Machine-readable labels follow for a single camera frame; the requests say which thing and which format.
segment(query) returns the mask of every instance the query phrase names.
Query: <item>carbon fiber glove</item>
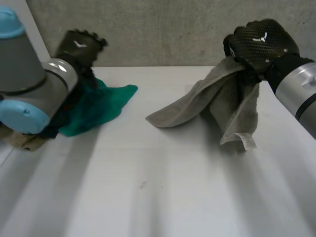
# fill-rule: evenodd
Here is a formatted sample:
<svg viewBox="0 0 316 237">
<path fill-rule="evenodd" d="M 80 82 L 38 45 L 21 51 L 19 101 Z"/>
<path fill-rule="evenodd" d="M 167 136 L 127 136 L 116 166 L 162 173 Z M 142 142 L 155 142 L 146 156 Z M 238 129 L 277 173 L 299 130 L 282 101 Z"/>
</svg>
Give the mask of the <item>carbon fiber glove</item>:
<svg viewBox="0 0 316 237">
<path fill-rule="evenodd" d="M 79 30 L 68 31 L 61 41 L 56 58 L 73 58 L 83 68 L 90 67 L 97 59 L 99 52 L 107 46 L 105 39 L 100 39 L 96 33 Z"/>
<path fill-rule="evenodd" d="M 292 37 L 275 20 L 254 21 L 237 27 L 224 39 L 225 55 L 249 68 L 248 73 L 263 75 L 274 60 L 287 53 L 299 55 Z"/>
</svg>

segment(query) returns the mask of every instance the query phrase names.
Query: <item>concrete wall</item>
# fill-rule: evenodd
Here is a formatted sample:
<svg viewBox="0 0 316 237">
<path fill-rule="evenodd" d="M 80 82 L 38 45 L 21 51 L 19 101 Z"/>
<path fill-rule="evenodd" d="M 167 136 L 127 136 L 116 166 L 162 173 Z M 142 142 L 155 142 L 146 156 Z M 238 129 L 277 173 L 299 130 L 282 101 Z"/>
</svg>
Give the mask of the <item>concrete wall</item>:
<svg viewBox="0 0 316 237">
<path fill-rule="evenodd" d="M 87 29 L 110 46 L 95 66 L 215 65 L 239 25 L 278 20 L 301 54 L 316 59 L 315 0 L 27 0 L 48 51 L 68 29 Z"/>
</svg>

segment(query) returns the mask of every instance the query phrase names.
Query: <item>gray towel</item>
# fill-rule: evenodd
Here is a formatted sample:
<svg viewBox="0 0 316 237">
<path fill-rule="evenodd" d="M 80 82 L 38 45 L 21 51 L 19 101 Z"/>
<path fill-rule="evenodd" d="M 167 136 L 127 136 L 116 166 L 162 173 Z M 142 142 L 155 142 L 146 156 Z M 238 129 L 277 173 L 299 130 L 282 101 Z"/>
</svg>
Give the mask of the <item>gray towel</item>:
<svg viewBox="0 0 316 237">
<path fill-rule="evenodd" d="M 225 58 L 187 95 L 146 120 L 155 127 L 174 127 L 189 121 L 208 106 L 224 133 L 220 144 L 241 140 L 246 150 L 255 148 L 252 134 L 258 123 L 259 85 L 239 83 L 237 72 L 244 69 L 233 57 Z"/>
</svg>

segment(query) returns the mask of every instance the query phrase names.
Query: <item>table surface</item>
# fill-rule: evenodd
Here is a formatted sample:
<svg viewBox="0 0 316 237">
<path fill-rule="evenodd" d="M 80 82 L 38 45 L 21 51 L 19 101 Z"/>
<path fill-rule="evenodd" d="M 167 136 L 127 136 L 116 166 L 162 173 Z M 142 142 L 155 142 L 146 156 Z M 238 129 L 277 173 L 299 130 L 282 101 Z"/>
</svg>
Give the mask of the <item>table surface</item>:
<svg viewBox="0 0 316 237">
<path fill-rule="evenodd" d="M 145 121 L 210 69 L 95 68 L 107 86 L 139 90 L 83 135 L 34 153 L 0 144 L 0 236 L 315 236 L 316 143 L 267 83 L 258 148 L 246 153 L 220 146 L 218 127 L 200 117 L 171 129 Z"/>
</svg>

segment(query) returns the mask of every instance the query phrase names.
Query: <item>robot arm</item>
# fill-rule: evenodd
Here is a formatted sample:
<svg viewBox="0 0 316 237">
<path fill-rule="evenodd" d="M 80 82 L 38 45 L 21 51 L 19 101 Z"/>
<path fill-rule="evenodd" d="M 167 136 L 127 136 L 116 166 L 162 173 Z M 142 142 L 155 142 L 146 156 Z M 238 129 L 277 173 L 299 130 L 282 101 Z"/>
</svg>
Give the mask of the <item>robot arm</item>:
<svg viewBox="0 0 316 237">
<path fill-rule="evenodd" d="M 287 54 L 265 74 L 277 99 L 316 139 L 316 63 Z"/>
<path fill-rule="evenodd" d="M 224 51 L 247 68 L 246 83 L 267 80 L 277 99 L 316 138 L 316 63 L 299 56 L 278 22 L 266 19 L 236 28 L 224 39 Z"/>
<path fill-rule="evenodd" d="M 41 63 L 15 12 L 0 6 L 0 121 L 18 132 L 41 133 L 106 45 L 96 34 L 69 31 L 56 58 Z"/>
</svg>

